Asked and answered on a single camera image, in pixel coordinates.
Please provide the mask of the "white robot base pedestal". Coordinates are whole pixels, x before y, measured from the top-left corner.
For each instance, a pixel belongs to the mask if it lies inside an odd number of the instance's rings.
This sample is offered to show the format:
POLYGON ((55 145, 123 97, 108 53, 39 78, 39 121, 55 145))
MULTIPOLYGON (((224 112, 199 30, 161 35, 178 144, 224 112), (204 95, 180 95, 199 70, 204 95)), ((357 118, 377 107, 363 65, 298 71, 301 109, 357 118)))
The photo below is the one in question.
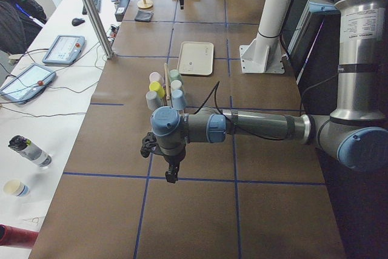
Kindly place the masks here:
POLYGON ((265 0, 256 38, 239 47, 243 73, 284 73, 279 36, 290 3, 291 0, 265 0))

